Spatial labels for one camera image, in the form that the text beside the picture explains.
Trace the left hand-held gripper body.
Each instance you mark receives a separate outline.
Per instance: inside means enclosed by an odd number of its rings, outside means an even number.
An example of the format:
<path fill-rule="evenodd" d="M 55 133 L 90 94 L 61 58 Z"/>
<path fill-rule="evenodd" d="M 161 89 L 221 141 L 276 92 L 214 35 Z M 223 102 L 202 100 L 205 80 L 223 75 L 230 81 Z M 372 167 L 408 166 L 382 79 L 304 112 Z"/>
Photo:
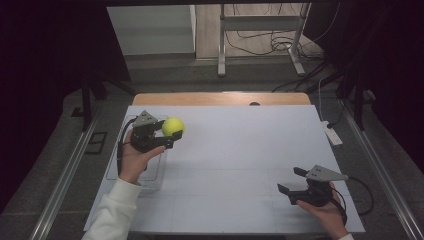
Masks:
<path fill-rule="evenodd" d="M 132 125 L 130 145 L 141 153 L 147 153 L 159 146 L 171 149 L 174 143 L 168 142 L 165 136 L 155 136 L 157 131 L 154 130 L 154 124 L 158 121 L 161 120 L 146 110 L 142 111 Z"/>

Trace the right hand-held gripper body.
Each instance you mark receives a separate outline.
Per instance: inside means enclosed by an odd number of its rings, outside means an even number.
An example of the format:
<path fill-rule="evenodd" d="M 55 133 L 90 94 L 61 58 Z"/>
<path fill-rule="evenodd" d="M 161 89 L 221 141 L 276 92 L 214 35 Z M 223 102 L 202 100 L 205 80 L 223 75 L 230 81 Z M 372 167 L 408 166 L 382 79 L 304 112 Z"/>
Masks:
<path fill-rule="evenodd" d="M 307 202 L 316 207 L 326 205 L 333 196 L 331 181 L 345 181 L 348 176 L 335 172 L 320 165 L 312 167 L 306 177 L 307 189 L 301 191 L 291 191 L 288 198 L 292 205 L 296 205 L 298 200 Z"/>

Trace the yellow tennis ball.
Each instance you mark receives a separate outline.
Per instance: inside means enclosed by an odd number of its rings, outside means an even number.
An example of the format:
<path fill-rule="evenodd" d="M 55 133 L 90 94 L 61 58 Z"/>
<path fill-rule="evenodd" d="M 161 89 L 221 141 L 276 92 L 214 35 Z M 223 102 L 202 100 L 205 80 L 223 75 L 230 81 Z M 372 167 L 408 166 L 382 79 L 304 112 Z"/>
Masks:
<path fill-rule="evenodd" d="M 181 137 L 185 131 L 185 124 L 178 117 L 170 117 L 163 122 L 161 130 L 164 136 Z"/>

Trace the clear plastic container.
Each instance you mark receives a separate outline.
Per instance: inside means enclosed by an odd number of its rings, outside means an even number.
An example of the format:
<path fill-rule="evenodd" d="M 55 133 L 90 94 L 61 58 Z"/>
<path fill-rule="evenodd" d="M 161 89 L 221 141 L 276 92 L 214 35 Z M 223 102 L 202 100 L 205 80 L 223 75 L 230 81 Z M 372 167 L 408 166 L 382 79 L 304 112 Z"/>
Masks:
<path fill-rule="evenodd" d="M 118 169 L 117 169 L 117 150 L 118 150 L 118 142 L 122 136 L 123 129 L 125 125 L 132 119 L 135 119 L 135 115 L 128 115 L 124 118 L 121 129 L 119 131 L 119 135 L 117 141 L 115 143 L 108 168 L 105 173 L 105 179 L 109 182 L 114 182 L 118 177 Z M 145 171 L 140 175 L 138 182 L 142 187 L 142 194 L 154 193 L 159 191 L 162 186 L 163 179 L 163 170 L 164 163 L 167 157 L 167 153 L 164 152 L 154 158 L 152 158 L 148 164 Z"/>

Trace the person's right hand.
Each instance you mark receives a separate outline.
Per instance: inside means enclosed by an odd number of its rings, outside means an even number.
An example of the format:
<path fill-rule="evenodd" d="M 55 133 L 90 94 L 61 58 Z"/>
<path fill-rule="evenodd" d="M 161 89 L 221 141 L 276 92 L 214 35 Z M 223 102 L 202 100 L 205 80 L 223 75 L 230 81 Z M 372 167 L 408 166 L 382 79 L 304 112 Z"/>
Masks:
<path fill-rule="evenodd" d="M 298 200 L 297 205 L 311 213 L 327 231 L 332 240 L 338 240 L 349 234 L 343 223 L 343 217 L 334 203 L 329 202 L 325 206 L 316 207 L 307 202 Z"/>

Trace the person's left hand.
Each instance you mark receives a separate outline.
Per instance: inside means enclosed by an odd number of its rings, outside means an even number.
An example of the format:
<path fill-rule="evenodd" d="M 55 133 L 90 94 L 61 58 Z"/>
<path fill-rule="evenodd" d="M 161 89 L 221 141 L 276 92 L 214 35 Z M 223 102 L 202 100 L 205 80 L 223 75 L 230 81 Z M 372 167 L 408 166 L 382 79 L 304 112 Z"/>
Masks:
<path fill-rule="evenodd" d="M 141 153 L 131 145 L 131 134 L 129 131 L 122 146 L 121 171 L 118 177 L 128 183 L 138 185 L 140 175 L 144 172 L 150 159 L 162 154 L 166 148 L 159 146 L 147 153 Z"/>

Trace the wooden table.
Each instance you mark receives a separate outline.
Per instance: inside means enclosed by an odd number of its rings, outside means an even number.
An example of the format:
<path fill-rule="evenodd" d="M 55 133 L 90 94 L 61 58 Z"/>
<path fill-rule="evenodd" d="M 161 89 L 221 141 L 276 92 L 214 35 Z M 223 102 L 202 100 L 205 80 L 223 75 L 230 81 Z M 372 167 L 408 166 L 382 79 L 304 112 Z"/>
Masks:
<path fill-rule="evenodd" d="M 132 104 L 135 106 L 260 106 L 310 105 L 305 93 L 265 92 L 183 92 L 183 93 L 141 93 Z"/>

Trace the white power strip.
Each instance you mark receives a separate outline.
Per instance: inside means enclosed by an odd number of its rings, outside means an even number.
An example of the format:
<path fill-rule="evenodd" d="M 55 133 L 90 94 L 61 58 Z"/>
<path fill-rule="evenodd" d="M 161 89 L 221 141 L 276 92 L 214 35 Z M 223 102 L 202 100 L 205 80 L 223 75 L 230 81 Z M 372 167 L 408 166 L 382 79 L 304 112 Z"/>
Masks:
<path fill-rule="evenodd" d="M 343 141 L 336 133 L 336 131 L 333 128 L 330 128 L 328 121 L 322 121 L 321 124 L 331 145 L 339 146 L 343 144 Z"/>

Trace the white board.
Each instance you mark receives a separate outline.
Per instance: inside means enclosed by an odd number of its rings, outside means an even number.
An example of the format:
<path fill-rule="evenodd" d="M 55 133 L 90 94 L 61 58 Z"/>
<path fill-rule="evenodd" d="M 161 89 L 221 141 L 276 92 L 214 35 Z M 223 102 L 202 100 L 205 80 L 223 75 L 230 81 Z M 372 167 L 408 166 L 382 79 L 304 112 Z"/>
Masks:
<path fill-rule="evenodd" d="M 277 185 L 304 190 L 309 170 L 339 166 L 312 105 L 149 106 L 186 131 L 168 151 L 159 191 L 140 194 L 131 231 L 150 234 L 307 234 L 319 222 Z"/>

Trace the black stand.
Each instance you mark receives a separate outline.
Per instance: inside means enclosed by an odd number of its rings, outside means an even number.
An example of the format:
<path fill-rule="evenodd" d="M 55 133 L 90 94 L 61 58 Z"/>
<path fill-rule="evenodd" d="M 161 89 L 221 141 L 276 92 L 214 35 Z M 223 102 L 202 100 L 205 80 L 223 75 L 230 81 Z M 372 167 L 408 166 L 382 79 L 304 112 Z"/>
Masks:
<path fill-rule="evenodd" d="M 136 95 L 136 91 L 127 85 L 127 82 L 130 81 L 130 75 L 126 66 L 120 69 L 86 68 L 75 71 L 71 80 L 81 90 L 82 94 L 83 132 L 88 130 L 93 121 L 91 95 L 94 95 L 96 100 L 106 100 L 108 97 L 105 82 L 123 90 L 130 96 Z"/>
<path fill-rule="evenodd" d="M 306 88 L 304 93 L 309 94 L 318 91 L 323 86 L 326 86 L 336 80 L 340 81 L 335 90 L 336 98 L 344 102 L 350 97 L 350 95 L 353 95 L 353 119 L 359 129 L 364 130 L 363 105 L 365 103 L 365 86 L 364 82 L 361 80 L 360 71 L 357 67 L 343 67 L 335 73 L 319 80 L 316 84 Z"/>

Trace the white cabinet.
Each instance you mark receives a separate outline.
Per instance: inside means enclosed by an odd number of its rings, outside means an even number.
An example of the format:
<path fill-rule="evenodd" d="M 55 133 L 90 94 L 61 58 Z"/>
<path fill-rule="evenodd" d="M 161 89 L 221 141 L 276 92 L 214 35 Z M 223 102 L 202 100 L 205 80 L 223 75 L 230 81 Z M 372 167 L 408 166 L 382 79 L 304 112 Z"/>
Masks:
<path fill-rule="evenodd" d="M 194 5 L 108 7 L 124 55 L 194 53 Z"/>

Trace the dark curtain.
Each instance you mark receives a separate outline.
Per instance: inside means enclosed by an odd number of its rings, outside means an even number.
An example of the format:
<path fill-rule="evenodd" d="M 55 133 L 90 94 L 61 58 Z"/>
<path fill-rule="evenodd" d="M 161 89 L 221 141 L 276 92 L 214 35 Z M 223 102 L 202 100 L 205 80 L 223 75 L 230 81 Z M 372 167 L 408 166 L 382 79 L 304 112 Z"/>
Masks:
<path fill-rule="evenodd" d="M 0 0 L 0 213 L 82 81 L 130 79 L 107 7 L 76 0 Z"/>
<path fill-rule="evenodd" d="M 304 35 L 347 79 L 371 91 L 379 121 L 424 173 L 424 0 L 323 0 Z"/>

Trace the aluminium rail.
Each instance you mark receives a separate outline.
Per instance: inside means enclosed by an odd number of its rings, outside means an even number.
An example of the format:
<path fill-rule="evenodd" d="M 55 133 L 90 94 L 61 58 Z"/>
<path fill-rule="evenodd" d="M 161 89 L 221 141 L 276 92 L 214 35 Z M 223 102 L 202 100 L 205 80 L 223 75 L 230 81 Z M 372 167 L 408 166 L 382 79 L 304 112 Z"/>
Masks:
<path fill-rule="evenodd" d="M 347 119 L 347 122 L 359 142 L 362 151 L 364 152 L 409 240 L 424 240 L 424 230 L 419 227 L 412 210 L 407 205 L 405 198 L 401 195 L 400 191 L 389 176 L 388 171 L 383 166 L 383 163 L 372 146 L 367 134 L 364 130 L 361 130 L 355 122 L 353 110 L 348 104 L 341 103 L 341 105 L 343 106 L 343 115 Z"/>
<path fill-rule="evenodd" d="M 78 142 L 68 158 L 62 173 L 53 188 L 43 211 L 41 212 L 29 240 L 47 239 L 97 123 L 98 116 L 94 116 L 86 130 L 80 134 Z"/>

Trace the grey metal desk frame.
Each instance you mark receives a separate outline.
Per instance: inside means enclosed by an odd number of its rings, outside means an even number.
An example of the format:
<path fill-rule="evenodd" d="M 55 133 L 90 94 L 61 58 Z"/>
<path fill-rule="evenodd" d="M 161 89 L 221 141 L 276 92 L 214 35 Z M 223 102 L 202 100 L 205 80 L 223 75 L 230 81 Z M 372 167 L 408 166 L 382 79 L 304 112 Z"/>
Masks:
<path fill-rule="evenodd" d="M 303 3 L 298 16 L 255 16 L 241 15 L 230 16 L 225 14 L 224 4 L 220 5 L 220 43 L 218 52 L 218 76 L 226 74 L 225 69 L 225 40 L 227 31 L 294 31 L 293 42 L 287 52 L 291 58 L 293 66 L 299 76 L 305 76 L 306 72 L 299 60 L 297 46 L 304 29 L 307 13 L 310 4 Z"/>

